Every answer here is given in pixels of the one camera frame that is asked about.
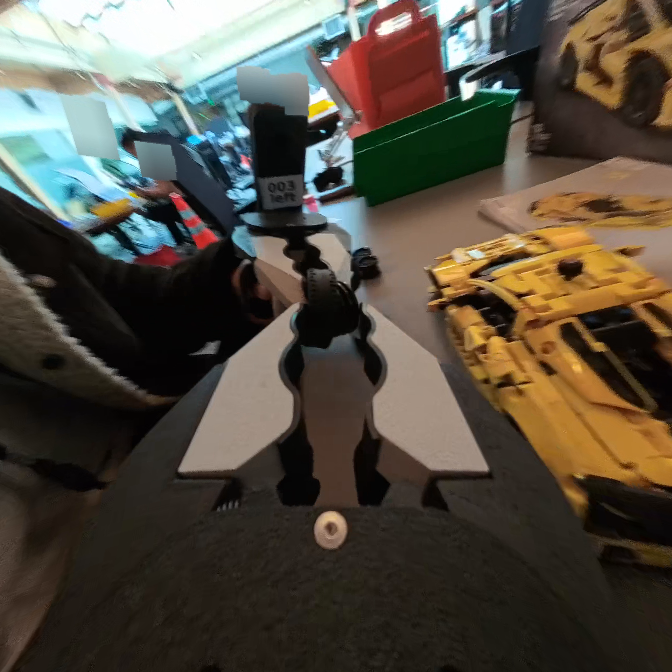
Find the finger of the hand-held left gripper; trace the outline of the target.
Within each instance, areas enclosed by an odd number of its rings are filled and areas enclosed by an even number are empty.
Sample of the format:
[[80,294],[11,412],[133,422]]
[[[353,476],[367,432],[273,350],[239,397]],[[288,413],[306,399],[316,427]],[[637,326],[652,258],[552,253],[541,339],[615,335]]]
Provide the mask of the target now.
[[304,302],[303,277],[286,255],[288,242],[279,237],[254,237],[255,273],[272,296],[273,315]]
[[315,233],[308,237],[308,267],[328,269],[352,289],[351,236],[348,233]]

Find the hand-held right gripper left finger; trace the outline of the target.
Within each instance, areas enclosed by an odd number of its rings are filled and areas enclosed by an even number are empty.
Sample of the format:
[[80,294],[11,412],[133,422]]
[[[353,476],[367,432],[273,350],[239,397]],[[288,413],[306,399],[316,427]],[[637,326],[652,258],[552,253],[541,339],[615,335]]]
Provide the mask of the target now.
[[241,494],[267,489],[284,505],[316,504],[320,483],[300,399],[301,308],[287,308],[226,362],[179,477],[228,480]]

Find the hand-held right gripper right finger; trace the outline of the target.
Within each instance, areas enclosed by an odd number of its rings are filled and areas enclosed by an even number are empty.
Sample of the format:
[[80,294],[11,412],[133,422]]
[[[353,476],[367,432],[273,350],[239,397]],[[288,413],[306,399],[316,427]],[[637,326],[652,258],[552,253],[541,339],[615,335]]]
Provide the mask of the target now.
[[357,503],[381,505],[394,486],[423,503],[437,481],[491,470],[439,360],[371,306],[357,347],[373,387],[357,445]]

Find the black toy car tyre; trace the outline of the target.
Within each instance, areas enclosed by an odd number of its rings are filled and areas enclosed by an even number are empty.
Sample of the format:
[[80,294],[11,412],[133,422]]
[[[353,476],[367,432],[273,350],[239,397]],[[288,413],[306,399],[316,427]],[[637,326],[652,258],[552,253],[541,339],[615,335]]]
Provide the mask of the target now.
[[340,281],[339,289],[339,300],[328,308],[313,308],[305,302],[299,309],[295,325],[301,346],[326,349],[336,337],[358,326],[360,307],[354,290]]

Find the yellow toy brick car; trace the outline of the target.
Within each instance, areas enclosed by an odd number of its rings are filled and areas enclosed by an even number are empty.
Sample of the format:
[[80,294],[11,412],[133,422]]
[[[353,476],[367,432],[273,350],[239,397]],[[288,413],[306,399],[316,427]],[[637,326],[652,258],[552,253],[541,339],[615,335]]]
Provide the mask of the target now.
[[671,567],[671,287],[576,226],[455,248],[427,308],[602,559]]

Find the grey desk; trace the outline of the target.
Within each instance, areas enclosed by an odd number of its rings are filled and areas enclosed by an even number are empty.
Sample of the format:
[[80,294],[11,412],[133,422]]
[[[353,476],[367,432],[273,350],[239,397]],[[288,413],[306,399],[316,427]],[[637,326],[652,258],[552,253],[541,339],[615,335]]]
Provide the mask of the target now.
[[547,469],[476,391],[446,339],[443,320],[425,307],[426,264],[455,247],[502,233],[478,213],[482,200],[597,163],[527,153],[530,124],[528,119],[511,127],[501,166],[373,208],[362,198],[337,201],[324,213],[348,231],[355,248],[372,248],[382,276],[366,281],[359,295],[444,362],[477,440],[484,442],[486,457],[495,459],[492,479],[439,484],[449,512],[502,540],[511,536],[516,550],[615,656],[609,671],[670,671],[671,569],[598,560]]

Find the person's left hand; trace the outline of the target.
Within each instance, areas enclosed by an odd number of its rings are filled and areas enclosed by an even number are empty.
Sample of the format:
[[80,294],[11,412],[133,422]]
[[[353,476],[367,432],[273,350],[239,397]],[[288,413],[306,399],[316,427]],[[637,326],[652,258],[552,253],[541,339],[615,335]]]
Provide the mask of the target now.
[[240,263],[232,276],[232,285],[248,319],[258,325],[273,320],[273,296],[258,279],[252,261]]

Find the black pillar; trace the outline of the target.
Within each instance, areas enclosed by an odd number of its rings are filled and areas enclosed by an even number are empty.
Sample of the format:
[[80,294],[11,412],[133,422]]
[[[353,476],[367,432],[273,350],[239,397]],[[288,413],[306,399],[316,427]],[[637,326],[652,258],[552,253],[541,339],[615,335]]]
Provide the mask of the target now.
[[211,175],[202,158],[167,132],[127,128],[120,146],[140,164],[142,178],[173,181],[182,197],[213,231],[229,237],[239,219],[224,185]]

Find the orange striped traffic cone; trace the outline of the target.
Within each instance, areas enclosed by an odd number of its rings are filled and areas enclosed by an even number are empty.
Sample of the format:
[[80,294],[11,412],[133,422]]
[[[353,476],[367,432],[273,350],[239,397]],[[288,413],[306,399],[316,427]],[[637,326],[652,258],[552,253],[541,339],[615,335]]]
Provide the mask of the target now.
[[217,235],[206,226],[182,195],[172,192],[169,195],[172,203],[180,214],[197,249],[202,250],[219,241]]

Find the grey tilted stand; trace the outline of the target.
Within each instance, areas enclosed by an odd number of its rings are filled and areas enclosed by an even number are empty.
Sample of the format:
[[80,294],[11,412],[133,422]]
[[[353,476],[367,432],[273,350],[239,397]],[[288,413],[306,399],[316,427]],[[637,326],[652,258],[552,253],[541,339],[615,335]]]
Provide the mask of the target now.
[[340,160],[338,154],[340,146],[348,133],[361,122],[362,113],[354,109],[347,96],[333,80],[327,66],[318,58],[312,46],[307,47],[306,60],[311,72],[331,97],[340,115],[340,121],[334,134],[327,141],[326,147],[318,151],[318,155],[325,166],[332,168]]

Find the green plastic bin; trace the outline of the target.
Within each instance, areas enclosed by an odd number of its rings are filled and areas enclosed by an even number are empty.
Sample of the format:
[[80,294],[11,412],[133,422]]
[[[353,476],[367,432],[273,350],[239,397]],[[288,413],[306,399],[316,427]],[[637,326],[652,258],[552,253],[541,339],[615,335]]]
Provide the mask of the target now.
[[370,207],[503,164],[519,89],[480,89],[353,140],[353,186]]

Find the brown fleece-lined jacket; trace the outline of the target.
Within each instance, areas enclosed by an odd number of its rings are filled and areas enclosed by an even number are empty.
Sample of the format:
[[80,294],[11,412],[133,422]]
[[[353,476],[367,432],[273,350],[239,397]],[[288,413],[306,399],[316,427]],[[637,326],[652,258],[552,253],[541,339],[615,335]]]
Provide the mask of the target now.
[[1,364],[15,374],[105,407],[166,407],[178,397],[151,394],[96,357],[1,252]]

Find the dark office chair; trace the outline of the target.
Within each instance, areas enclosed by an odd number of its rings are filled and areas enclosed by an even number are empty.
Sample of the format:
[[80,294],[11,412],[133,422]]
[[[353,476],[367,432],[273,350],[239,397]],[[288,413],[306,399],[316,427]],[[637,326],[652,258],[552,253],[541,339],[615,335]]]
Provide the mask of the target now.
[[531,102],[540,55],[542,28],[548,1],[495,1],[495,27],[491,52],[450,68],[444,77],[449,97],[467,97],[466,86],[518,89],[523,102]]

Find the large car print booklet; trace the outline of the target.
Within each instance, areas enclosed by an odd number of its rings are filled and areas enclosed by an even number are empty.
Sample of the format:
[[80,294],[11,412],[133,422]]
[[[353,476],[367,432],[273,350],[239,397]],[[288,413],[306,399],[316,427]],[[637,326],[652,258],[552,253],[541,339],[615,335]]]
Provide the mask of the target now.
[[671,227],[671,166],[617,156],[516,193],[483,199],[478,213],[511,232],[550,226]]

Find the toy car set box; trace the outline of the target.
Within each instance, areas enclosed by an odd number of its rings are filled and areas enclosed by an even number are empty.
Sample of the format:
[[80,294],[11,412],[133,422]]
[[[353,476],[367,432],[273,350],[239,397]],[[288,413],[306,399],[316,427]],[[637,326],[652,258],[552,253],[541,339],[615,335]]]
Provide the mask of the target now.
[[527,147],[671,163],[671,2],[551,1]]

